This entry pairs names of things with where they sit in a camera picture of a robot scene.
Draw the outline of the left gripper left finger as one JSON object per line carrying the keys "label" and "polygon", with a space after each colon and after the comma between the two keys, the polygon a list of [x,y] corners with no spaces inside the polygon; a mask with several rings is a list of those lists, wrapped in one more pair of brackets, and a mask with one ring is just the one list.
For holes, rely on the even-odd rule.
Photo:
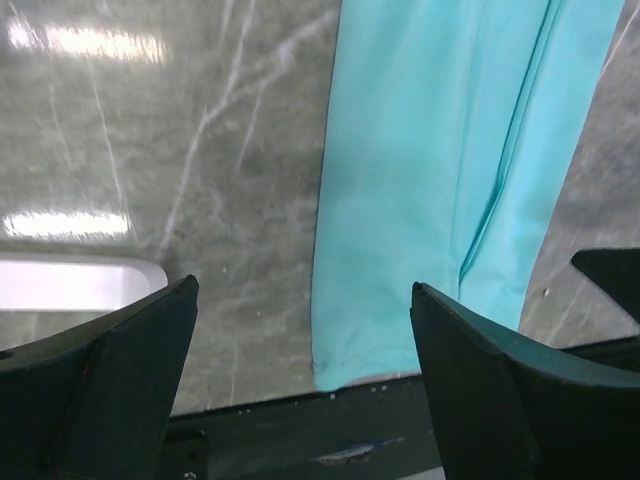
{"label": "left gripper left finger", "polygon": [[4,479],[150,479],[197,318],[189,275],[1,353]]}

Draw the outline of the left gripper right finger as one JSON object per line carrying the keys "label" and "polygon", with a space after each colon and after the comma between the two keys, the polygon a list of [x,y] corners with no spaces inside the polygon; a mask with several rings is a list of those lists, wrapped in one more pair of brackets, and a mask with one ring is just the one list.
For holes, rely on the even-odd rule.
{"label": "left gripper right finger", "polygon": [[450,479],[635,479],[639,376],[531,340],[425,284],[416,349]]}

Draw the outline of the teal t shirt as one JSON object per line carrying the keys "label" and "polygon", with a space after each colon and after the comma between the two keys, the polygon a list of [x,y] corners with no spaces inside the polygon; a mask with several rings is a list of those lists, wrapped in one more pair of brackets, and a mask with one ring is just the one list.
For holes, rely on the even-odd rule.
{"label": "teal t shirt", "polygon": [[330,392],[419,368],[422,282],[516,329],[620,1],[346,1],[311,289]]}

